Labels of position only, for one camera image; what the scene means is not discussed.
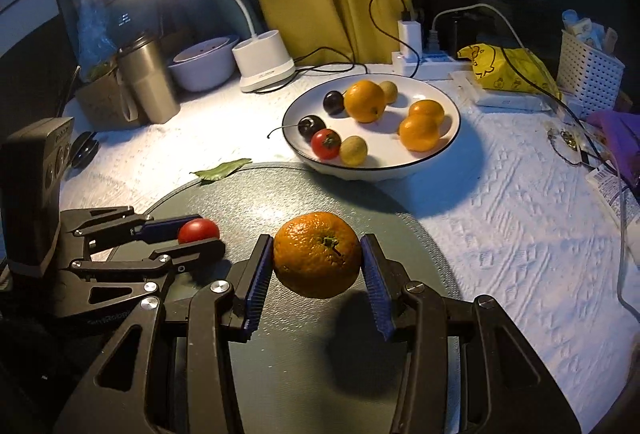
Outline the clear plastic bag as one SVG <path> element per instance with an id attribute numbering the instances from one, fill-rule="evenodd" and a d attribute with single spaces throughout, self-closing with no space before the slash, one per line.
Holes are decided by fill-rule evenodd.
<path id="1" fill-rule="evenodd" d="M 77 13 L 78 65 L 80 78 L 91 82 L 93 70 L 110 62 L 116 46 L 108 36 L 108 16 L 102 0 L 73 0 Z"/>

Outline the small orange mandarin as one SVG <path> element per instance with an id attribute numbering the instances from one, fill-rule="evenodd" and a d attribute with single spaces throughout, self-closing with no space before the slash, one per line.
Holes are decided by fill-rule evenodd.
<path id="1" fill-rule="evenodd" d="M 436 125 L 439 126 L 444 121 L 445 110 L 442 105 L 435 100 L 422 99 L 410 105 L 408 115 L 425 115 L 431 117 Z"/>

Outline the large orange with stem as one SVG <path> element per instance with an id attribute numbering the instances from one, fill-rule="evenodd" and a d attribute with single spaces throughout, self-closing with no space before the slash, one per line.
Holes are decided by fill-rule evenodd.
<path id="1" fill-rule="evenodd" d="M 347 114 L 358 123 L 376 122 L 386 108 L 384 91 L 375 82 L 358 80 L 346 90 L 344 107 Z"/>

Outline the white tube with barcode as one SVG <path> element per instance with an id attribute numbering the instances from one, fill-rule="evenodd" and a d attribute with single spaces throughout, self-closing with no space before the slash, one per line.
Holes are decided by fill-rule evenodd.
<path id="1" fill-rule="evenodd" d="M 638 226 L 639 203 L 623 181 L 618 180 L 617 176 L 611 174 L 606 168 L 593 169 L 586 175 L 586 180 L 605 212 L 614 219 L 616 224 L 620 224 L 620 210 L 622 203 L 625 203 L 625 225 Z"/>

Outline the big orange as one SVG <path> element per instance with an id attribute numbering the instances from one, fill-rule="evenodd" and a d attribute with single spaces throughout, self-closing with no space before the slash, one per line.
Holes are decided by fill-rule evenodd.
<path id="1" fill-rule="evenodd" d="M 273 269 L 279 281 L 309 298 L 331 298 L 357 280 L 362 263 L 356 232 L 328 212 L 297 216 L 273 239 Z"/>

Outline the yellow-green small fruit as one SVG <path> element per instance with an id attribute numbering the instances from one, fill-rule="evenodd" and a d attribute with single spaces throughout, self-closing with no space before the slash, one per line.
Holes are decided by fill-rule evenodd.
<path id="1" fill-rule="evenodd" d="M 347 166 L 359 166 L 368 156 L 368 145 L 359 136 L 349 136 L 341 143 L 340 159 Z"/>

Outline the white usb charger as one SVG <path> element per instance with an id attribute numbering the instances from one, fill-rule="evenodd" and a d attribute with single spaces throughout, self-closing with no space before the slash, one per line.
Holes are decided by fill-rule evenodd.
<path id="1" fill-rule="evenodd" d="M 421 24 L 416 21 L 398 22 L 399 49 L 402 56 L 409 62 L 416 62 L 422 56 Z"/>

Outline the red cherry tomato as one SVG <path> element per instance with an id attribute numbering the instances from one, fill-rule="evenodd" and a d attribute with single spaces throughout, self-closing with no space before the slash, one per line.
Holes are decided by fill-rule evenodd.
<path id="1" fill-rule="evenodd" d="M 213 220 L 194 218 L 185 223 L 178 232 L 178 243 L 186 244 L 208 239 L 219 239 L 220 230 Z"/>

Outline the purple cloth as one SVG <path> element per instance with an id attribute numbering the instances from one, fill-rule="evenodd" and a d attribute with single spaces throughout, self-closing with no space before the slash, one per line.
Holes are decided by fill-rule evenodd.
<path id="1" fill-rule="evenodd" d="M 634 185 L 639 179 L 640 116 L 615 111 L 597 111 L 587 122 L 601 129 L 620 173 Z"/>

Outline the white perforated basket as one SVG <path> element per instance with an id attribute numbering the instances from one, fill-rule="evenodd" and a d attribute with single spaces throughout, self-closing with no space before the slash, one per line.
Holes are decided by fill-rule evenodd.
<path id="1" fill-rule="evenodd" d="M 614 108 L 625 65 L 562 32 L 562 46 L 556 83 L 570 96 L 570 106 L 585 120 L 590 114 Z"/>

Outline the green leaf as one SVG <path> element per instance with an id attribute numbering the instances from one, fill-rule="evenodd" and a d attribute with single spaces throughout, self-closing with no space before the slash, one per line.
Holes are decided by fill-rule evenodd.
<path id="1" fill-rule="evenodd" d="M 242 159 L 222 162 L 212 168 L 200 169 L 199 171 L 191 172 L 191 175 L 194 175 L 196 178 L 201 180 L 202 183 L 216 183 L 216 181 L 234 174 L 240 168 L 250 163 L 252 163 L 251 159 L 243 157 Z"/>

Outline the white wet wipes pack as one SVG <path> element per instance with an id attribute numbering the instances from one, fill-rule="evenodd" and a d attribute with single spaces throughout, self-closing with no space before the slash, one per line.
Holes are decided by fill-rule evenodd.
<path id="1" fill-rule="evenodd" d="M 551 110 L 544 98 L 536 96 L 536 94 L 486 90 L 480 87 L 471 72 L 452 72 L 449 77 L 461 88 L 466 100 L 482 108 L 523 112 L 549 112 Z"/>

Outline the brown cardboard box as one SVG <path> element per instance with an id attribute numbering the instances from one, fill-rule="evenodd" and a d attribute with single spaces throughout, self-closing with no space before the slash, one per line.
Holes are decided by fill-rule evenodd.
<path id="1" fill-rule="evenodd" d="M 128 131 L 146 123 L 118 68 L 78 89 L 75 98 L 95 131 Z"/>

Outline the green kiwi fruit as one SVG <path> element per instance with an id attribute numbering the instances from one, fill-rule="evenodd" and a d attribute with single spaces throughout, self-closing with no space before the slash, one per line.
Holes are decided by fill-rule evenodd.
<path id="1" fill-rule="evenodd" d="M 383 80 L 380 82 L 380 88 L 383 91 L 385 103 L 387 105 L 393 104 L 398 98 L 398 87 L 391 80 Z"/>

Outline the white round plate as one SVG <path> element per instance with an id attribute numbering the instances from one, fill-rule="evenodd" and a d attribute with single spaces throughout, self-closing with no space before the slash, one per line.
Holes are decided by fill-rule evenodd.
<path id="1" fill-rule="evenodd" d="M 344 92 L 358 80 L 367 78 L 373 82 L 390 80 L 399 90 L 396 102 L 386 108 L 378 121 L 360 124 L 345 113 L 331 116 L 324 111 L 322 101 L 327 92 Z M 439 126 L 438 141 L 434 148 L 426 152 L 413 152 L 400 143 L 397 131 L 401 121 L 408 115 L 410 104 L 422 99 L 438 102 L 444 109 L 444 121 Z M 296 128 L 297 122 L 307 115 L 319 116 L 327 128 L 336 131 L 343 139 L 350 136 L 363 138 L 368 146 L 368 156 L 363 164 L 347 166 L 337 157 L 331 160 L 317 157 L 311 144 Z M 422 171 L 454 143 L 460 124 L 457 105 L 442 90 L 427 82 L 393 74 L 358 74 L 330 79 L 298 96 L 283 114 L 282 133 L 295 154 L 321 174 L 346 180 L 381 181 Z"/>

